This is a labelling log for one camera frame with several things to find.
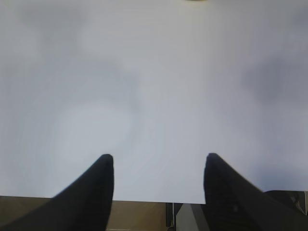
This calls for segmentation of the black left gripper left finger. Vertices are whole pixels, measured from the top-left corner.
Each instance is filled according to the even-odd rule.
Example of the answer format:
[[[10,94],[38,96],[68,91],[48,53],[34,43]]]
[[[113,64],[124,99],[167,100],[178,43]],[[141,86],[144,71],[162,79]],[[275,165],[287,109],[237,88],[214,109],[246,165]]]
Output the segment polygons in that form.
[[[2,231],[104,231],[114,193],[114,161],[101,155],[45,204],[1,226]]]

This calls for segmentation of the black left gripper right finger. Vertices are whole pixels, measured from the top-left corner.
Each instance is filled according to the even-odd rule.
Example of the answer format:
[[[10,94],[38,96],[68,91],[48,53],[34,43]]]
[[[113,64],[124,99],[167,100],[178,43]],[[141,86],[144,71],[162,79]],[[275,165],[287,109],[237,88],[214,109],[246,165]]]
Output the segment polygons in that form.
[[[204,214],[212,231],[306,231],[301,191],[263,192],[218,154],[210,153],[204,170]]]

